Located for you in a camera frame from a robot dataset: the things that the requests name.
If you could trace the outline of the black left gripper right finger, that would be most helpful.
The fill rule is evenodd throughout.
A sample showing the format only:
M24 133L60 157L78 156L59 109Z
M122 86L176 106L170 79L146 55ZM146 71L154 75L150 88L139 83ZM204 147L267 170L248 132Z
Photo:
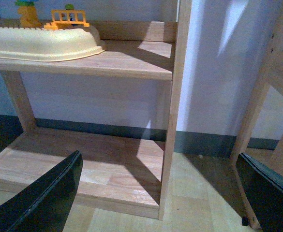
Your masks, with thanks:
M283 176L245 153L236 169L261 229L283 232Z

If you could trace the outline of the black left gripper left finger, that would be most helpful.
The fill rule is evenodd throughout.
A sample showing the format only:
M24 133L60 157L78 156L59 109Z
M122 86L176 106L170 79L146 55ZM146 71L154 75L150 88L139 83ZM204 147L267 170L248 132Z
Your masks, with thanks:
M83 167L73 152L0 205L0 232L61 232L74 202Z

